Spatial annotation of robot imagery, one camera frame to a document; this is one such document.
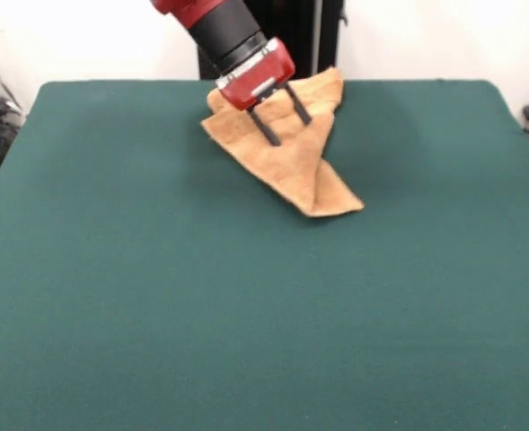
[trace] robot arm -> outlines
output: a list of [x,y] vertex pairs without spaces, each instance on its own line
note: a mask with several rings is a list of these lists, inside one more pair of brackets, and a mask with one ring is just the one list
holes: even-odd
[[278,38],[267,40],[243,0],[152,0],[162,14],[172,13],[187,29],[221,77],[218,90],[238,110],[247,110],[273,145],[278,138],[254,108],[273,92],[286,89],[307,125],[312,120],[288,80],[294,61]]

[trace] black cylindrical joint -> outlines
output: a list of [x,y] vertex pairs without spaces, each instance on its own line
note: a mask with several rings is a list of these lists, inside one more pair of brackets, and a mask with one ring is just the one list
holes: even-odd
[[189,33],[221,75],[267,43],[243,0],[225,0],[189,28]]

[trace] folded towel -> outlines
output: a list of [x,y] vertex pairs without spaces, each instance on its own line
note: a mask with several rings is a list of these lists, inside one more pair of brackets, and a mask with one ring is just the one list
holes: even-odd
[[322,159],[334,111],[342,100],[344,82],[338,70],[330,68],[291,85],[313,118],[307,127],[285,91],[275,92],[256,108],[282,146],[272,146],[250,115],[236,110],[218,90],[207,97],[214,115],[202,127],[244,169],[305,216],[340,216],[362,210],[364,203]]

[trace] cloth fold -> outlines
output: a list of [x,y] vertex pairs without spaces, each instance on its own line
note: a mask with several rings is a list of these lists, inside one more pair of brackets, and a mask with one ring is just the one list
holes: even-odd
[[218,90],[208,94],[213,116],[202,121],[208,135],[246,171],[274,189],[305,216],[341,216],[360,211],[364,203],[322,159],[342,101],[344,81],[335,68],[291,83],[313,118],[307,127],[285,91],[275,92],[256,108],[278,135],[272,146],[246,112],[236,110]]

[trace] green table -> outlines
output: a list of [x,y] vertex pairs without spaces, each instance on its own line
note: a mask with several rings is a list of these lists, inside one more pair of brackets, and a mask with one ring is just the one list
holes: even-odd
[[0,431],[529,431],[529,142],[485,82],[349,82],[308,220],[210,83],[42,88],[0,172]]

